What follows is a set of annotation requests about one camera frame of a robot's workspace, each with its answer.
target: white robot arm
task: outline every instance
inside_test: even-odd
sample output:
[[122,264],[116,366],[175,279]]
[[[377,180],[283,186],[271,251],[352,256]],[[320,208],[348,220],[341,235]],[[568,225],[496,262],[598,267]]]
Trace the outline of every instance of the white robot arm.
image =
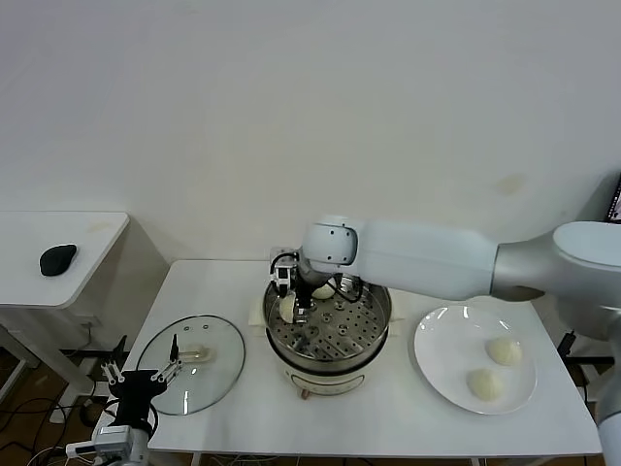
[[[621,225],[574,222],[530,241],[500,244],[465,230],[327,216],[297,252],[300,282],[336,274],[442,299],[492,295],[526,301],[550,293],[576,332],[610,340],[621,357]],[[609,465],[621,465],[621,376],[598,406]]]

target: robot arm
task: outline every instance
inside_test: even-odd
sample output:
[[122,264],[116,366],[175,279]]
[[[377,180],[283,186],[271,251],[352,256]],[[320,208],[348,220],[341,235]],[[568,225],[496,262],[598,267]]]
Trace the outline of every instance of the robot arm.
[[[617,358],[620,244],[621,225],[610,223],[568,223],[529,241],[497,245],[473,231],[327,216],[307,231],[302,247],[293,253],[296,270],[287,273],[295,280],[285,280],[282,290],[291,283],[298,301],[309,303],[309,289],[347,274],[449,300],[492,295],[527,301],[550,293],[559,300],[561,317],[576,332],[609,340]],[[598,422],[607,463],[621,465],[618,370],[599,403]]]
[[84,454],[95,453],[93,464],[102,466],[147,466],[147,443],[157,428],[148,423],[151,400],[166,391],[168,385],[179,374],[180,359],[177,335],[173,337],[171,352],[167,364],[157,370],[118,370],[118,361],[125,346],[123,337],[113,350],[109,361],[102,364],[102,370],[108,379],[110,393],[116,397],[107,406],[117,404],[114,421],[100,427],[88,442],[68,444],[65,448],[68,460]]

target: black computer mouse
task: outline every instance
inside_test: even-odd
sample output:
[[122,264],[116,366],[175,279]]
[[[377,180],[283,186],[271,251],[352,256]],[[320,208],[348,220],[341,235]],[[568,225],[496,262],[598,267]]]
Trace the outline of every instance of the black computer mouse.
[[76,256],[76,252],[78,252],[76,245],[54,246],[46,250],[39,259],[42,275],[56,277],[64,274]]

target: glass lid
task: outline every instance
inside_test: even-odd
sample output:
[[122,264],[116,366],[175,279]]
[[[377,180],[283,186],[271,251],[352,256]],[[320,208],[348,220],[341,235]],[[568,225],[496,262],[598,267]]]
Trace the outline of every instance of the glass lid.
[[183,365],[168,389],[153,398],[153,406],[165,415],[191,415],[217,403],[233,387],[244,367],[244,339],[222,317],[187,317],[153,337],[138,369],[166,366],[175,335]]

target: white plate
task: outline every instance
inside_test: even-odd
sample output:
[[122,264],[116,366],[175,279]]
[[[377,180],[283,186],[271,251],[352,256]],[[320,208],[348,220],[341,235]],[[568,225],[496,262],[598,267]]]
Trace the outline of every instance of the white plate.
[[[423,374],[444,398],[475,413],[502,415],[528,402],[537,385],[537,369],[524,345],[520,364],[507,367],[495,363],[485,344],[498,337],[520,343],[510,325],[492,312],[472,306],[448,306],[430,312],[420,321],[414,333],[414,353]],[[468,388],[468,373],[482,368],[495,371],[505,384],[497,400],[479,400]]]

